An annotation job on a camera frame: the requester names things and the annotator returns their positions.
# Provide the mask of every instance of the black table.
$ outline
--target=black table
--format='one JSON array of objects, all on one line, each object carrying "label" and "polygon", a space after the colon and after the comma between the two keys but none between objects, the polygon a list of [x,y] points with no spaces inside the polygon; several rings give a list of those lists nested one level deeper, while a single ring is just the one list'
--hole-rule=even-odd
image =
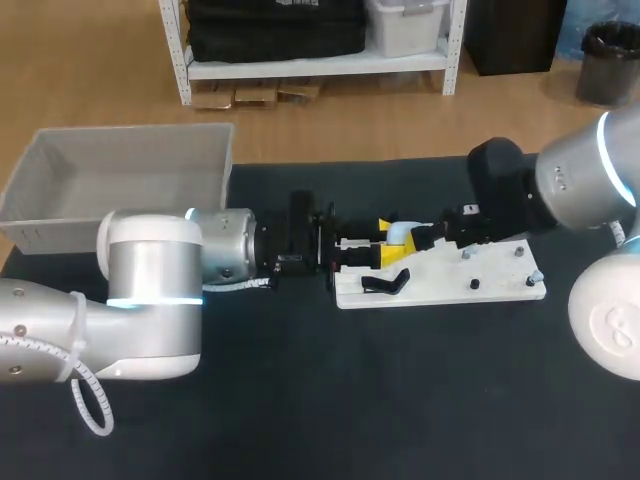
[{"label": "black table", "polygon": [[[420,219],[473,202],[462,159],[238,166],[230,206],[310,188],[346,216]],[[640,384],[580,349],[567,299],[610,232],[531,241],[539,302],[340,311],[323,280],[205,298],[202,362],[166,382],[104,382],[94,437],[68,385],[0,386],[2,478],[605,479],[640,471]],[[3,274],[104,300],[93,255],[25,257]]]}]

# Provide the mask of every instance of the white plastic bin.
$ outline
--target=white plastic bin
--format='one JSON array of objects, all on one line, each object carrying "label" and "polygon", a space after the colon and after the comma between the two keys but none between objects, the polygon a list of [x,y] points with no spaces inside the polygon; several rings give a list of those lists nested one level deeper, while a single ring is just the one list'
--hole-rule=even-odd
[{"label": "white plastic bin", "polygon": [[224,208],[231,124],[39,130],[0,197],[24,254],[95,252],[113,210]]},{"label": "white plastic bin", "polygon": [[385,57],[436,49],[449,0],[367,0],[376,47]]}]

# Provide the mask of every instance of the black handle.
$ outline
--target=black handle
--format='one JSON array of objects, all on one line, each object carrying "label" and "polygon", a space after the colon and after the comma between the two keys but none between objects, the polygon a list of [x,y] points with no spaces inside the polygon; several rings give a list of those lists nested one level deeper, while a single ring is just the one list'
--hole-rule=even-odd
[{"label": "black handle", "polygon": [[362,277],[364,293],[386,293],[387,295],[399,294],[407,282],[411,279],[409,269],[402,270],[392,282],[376,277]]}]

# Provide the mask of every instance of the white cable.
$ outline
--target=white cable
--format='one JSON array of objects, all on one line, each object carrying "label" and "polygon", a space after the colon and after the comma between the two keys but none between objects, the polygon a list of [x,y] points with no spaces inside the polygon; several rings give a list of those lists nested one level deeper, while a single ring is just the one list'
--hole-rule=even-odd
[{"label": "white cable", "polygon": [[[71,352],[67,350],[63,350],[60,347],[52,345],[51,343],[41,342],[40,340],[33,340],[30,338],[16,337],[14,335],[7,335],[0,333],[0,345],[6,345],[8,347],[20,347],[26,348],[28,350],[36,350],[43,353],[48,353],[49,355],[56,357],[63,362],[67,362],[69,357],[71,356]],[[73,398],[76,401],[76,406],[78,407],[78,412],[80,416],[87,424],[87,426],[91,429],[93,433],[100,437],[106,437],[113,431],[113,413],[111,412],[111,406],[109,405],[109,400],[107,399],[107,395],[104,393],[102,389],[102,385],[96,378],[89,368],[82,363],[80,360],[76,360],[73,369],[78,372],[78,374],[87,382],[89,388],[96,397],[98,404],[100,406],[100,410],[102,410],[102,416],[104,417],[104,428],[96,423],[93,419],[89,410],[87,409],[87,405],[84,403],[84,398],[82,398],[82,392],[80,391],[80,383],[78,380],[71,380],[71,391],[73,392]]]},{"label": "white cable", "polygon": [[620,222],[611,222],[609,228],[611,228],[613,237],[616,239],[616,247],[620,248],[627,240],[627,236],[624,234],[624,228],[622,228]]},{"label": "white cable", "polygon": [[58,383],[64,383],[69,379],[76,360],[80,358],[84,349],[87,348],[87,342],[85,340],[87,331],[87,297],[79,292],[71,292],[69,295],[75,297],[78,300],[78,304],[75,317],[71,323],[71,331],[73,332],[71,355],[69,355],[64,368],[60,371],[60,375],[58,375],[56,379]]},{"label": "white cable", "polygon": [[264,288],[269,286],[269,278],[256,278],[242,283],[236,283],[233,285],[203,285],[202,290],[205,292],[213,293],[226,293],[237,292],[239,290],[246,290],[248,288]]}]

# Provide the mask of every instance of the metal shelf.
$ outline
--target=metal shelf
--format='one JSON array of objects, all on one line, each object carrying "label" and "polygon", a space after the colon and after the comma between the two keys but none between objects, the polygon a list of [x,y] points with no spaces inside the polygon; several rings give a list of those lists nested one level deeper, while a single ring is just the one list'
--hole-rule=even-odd
[{"label": "metal shelf", "polygon": [[341,57],[290,60],[287,62],[227,64],[193,61],[187,67],[190,80],[230,78],[313,77],[364,73],[419,72],[444,70],[447,56],[440,51],[410,57],[385,58],[368,47],[362,53]]},{"label": "metal shelf", "polygon": [[467,0],[451,0],[449,38],[440,39],[434,52],[409,57],[386,58],[372,45],[362,53],[341,57],[300,59],[287,62],[228,64],[193,60],[191,48],[182,47],[180,0],[158,0],[176,81],[183,105],[191,104],[191,80],[311,77],[367,73],[444,70],[443,95],[455,93]]}]

